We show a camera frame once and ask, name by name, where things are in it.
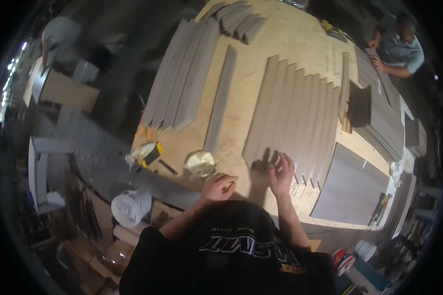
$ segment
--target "white container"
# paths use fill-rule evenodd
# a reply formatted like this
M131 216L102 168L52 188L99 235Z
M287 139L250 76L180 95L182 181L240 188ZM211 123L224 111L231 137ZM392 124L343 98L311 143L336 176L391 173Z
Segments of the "white container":
M354 251L359 256L359 258L367 262L371 257L376 253L378 247L370 242L366 242L365 240L360 240L356 246L354 247Z
M133 228L151 209L151 195L126 190L111 202L111 212L122 227Z

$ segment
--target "black t-shirt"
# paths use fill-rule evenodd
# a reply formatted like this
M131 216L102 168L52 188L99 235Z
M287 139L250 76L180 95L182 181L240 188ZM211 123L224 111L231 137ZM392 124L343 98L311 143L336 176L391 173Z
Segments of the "black t-shirt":
M147 227L120 294L335 294L331 256L281 236L264 209L240 201L211 209L176 244Z

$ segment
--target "person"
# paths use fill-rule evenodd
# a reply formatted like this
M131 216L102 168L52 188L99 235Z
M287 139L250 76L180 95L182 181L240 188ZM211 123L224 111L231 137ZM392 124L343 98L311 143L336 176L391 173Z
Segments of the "person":
M397 15L397 19L393 15L386 16L369 47L377 50L382 60L371 57L375 69L401 78L410 77L425 61L422 46L415 36L415 24L404 13Z
M82 26L69 17L58 16L48 22L41 37L43 48L43 69L41 75L46 72L49 52L54 49L59 50L56 61L66 70L72 70L72 67L74 67L78 61L73 44L81 31Z
M283 153L280 164L268 170L279 229L264 209L228 200L238 177L216 174L181 215L142 231L120 294L335 294L332 258L311 252L292 206L294 164Z

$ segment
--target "wood plank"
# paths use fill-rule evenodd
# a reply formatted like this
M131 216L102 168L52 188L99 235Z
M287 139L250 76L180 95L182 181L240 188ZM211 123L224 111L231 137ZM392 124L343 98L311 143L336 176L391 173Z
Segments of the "wood plank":
M242 23L235 30L235 38L242 39L245 32L251 27L259 17L259 13L251 14L245 18Z
M389 177L341 144L336 144L325 187L310 216L368 225Z
M236 1L236 2L233 2L233 3L225 6L224 8L217 11L217 13L215 14L215 18L217 20L221 20L222 17L224 17L225 15L230 13L231 11L237 9L238 7L244 5L246 2L247 1Z
M225 2L219 2L213 4L213 6L208 9L207 13L201 19L208 19L212 15L214 15L218 10L220 10L225 5Z
M341 78L340 102L338 108L338 116L340 117L340 121L342 124L344 123L344 112L348 98L349 98L349 52L343 52L343 71Z
M307 115L308 115L308 108L310 105L310 98L311 98L311 91L312 91L312 75L309 74L304 77L304 83L302 87L301 96L300 99L300 108L298 109L298 117L296 122L296 128L297 132L295 135L295 141L293 145L292 150L292 161L295 165L295 171L297 172L299 170L299 156L301 155L301 146L302 142L304 140L304 134L307 130Z
M318 110L318 94L320 90L320 75L316 74L312 76L312 88L310 92L310 97L307 102L307 115L305 116L305 133L302 136L302 142L299 145L299 150L297 152L297 169L295 171L295 176L297 180L303 175L306 165L308 163L308 152L310 143L313 137L313 130L316 125L316 117Z
M256 21L253 23L251 27L245 32L243 36L243 42L245 44L251 44L256 37L257 33L261 30L261 28L266 23L267 18L266 17L259 17L256 19Z
M189 120L190 123L196 120L202 91L204 90L208 70L212 63L219 36L220 29L218 22L213 18L209 18L200 44L195 52L189 73L187 74L187 80L174 120L174 126L176 127L186 120Z
M179 70L177 71L177 76L174 81L174 85L172 86L171 96L169 97L169 102L167 103L164 121L162 122L163 130L167 130L174 124L182 90L184 89L184 84L186 83L190 65L194 59L198 44L200 43L200 39L204 33L204 27L205 26L197 26L194 34L192 35L189 47L187 48L182 63L180 64Z
M275 132L272 137L269 147L271 150L278 150L285 152L284 141L286 139L286 128L289 125L289 111L292 105L292 97L295 85L295 69L297 64L291 64L287 66L286 77L284 81L284 87L282 95L279 97L279 111L277 114L277 121L275 124Z
M169 65L169 69L167 71L166 77L164 79L164 83L162 84L161 91L159 93L159 99L154 110L153 121L151 122L151 126L153 128L157 128L159 124L164 120L164 116L166 115L167 104L169 98L171 96L172 87L174 86L174 81L176 80L177 72L179 71L180 65L184 59L184 56L189 48L190 43L192 42L192 36L196 34L200 34L200 31L203 32L205 29L205 24L196 24L194 21L190 21L187 29L184 33L184 36L177 46L176 53L172 57L171 64Z
M259 141L258 151L255 160L262 159L266 151L266 148L271 148L272 138L274 136L274 130L277 121L277 113L279 110L279 98L282 97L282 91L284 88L285 76L287 71L287 63L289 61L284 59L279 62L279 68L277 71L276 82L272 90L271 101L269 104L268 112L265 116L266 125Z
M318 148L318 158L313 166L312 176L310 177L310 181L312 186L315 187L318 181L318 175L320 174L320 170L323 165L323 161L328 153L328 139L331 136L330 128L332 127L332 121L336 120L336 112L333 109L333 82L330 82L326 85L326 95L325 95L325 121L323 124L322 136Z
M245 141L245 146L243 147L242 152L243 159L248 167L251 167L252 163L256 160L255 157L257 155L258 144L266 126L266 114L269 110L272 91L274 89L279 68L278 60L278 55L271 56L267 59L259 97L257 99L253 119L251 120L251 126L249 127L248 137Z
M144 113L141 119L141 125L147 126L151 120L153 120L154 110L157 106L157 101L159 98L159 93L162 88L162 84L164 83L164 79L167 74L167 70L169 69L169 65L171 64L172 57L176 53L177 47L179 46L180 40L184 36L186 28L188 26L188 22L186 20L181 20L179 26L176 29L176 32L172 36L171 42L169 42L169 46L166 49L164 56L162 57L161 64L159 65L158 72L156 73L156 77L154 78L153 86L151 87L151 91L148 96L148 103L146 108L144 109Z
M336 119L336 114L338 113L338 102L340 100L340 87L335 87L333 88L333 110L334 112L334 117L332 118L332 122L331 122L331 128L330 128L330 135L328 136L328 142L327 142L327 154L324 157L323 160L323 164L322 164L322 168L320 170L320 175L318 176L318 187L320 190L323 189L324 185L325 185L325 180L326 180L326 176L328 175L328 168L330 167L330 162L332 160L332 156L333 156L333 150L334 150L334 146L335 146L335 134L336 134L336 126L338 124L338 120Z
M308 180L312 176L312 171L315 164L319 159L319 148L321 138L324 136L324 124L326 117L326 78L320 80L319 93L318 93L318 109L316 113L316 122L313 130L313 137L310 138L310 149L307 153L307 165L305 166L305 172L303 173L303 179L305 184L308 184Z
M286 132L284 136L284 144L281 148L289 156L293 156L293 151L295 150L295 136L298 129L297 121L299 119L299 111L302 108L302 91L304 87L304 74L305 70L300 69L295 72L295 83L293 87L292 93L292 103L290 105L289 114L287 118L289 118L289 124L286 127Z
M204 150L212 154L215 154L218 145L218 137L220 136L226 102L228 101L228 93L230 92L231 80L235 70L236 55L236 50L232 46L228 46L223 70L221 70L217 94L215 96L215 103L213 104L210 124L208 125L207 136L205 138Z

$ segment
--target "gray shirt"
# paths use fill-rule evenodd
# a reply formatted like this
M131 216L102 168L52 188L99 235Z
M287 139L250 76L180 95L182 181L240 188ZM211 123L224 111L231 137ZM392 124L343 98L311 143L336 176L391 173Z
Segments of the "gray shirt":
M396 17L385 16L380 26L386 29L379 42L378 54L382 62L393 67L408 68L414 74L425 61L419 39L414 36L411 43L400 38L396 33Z

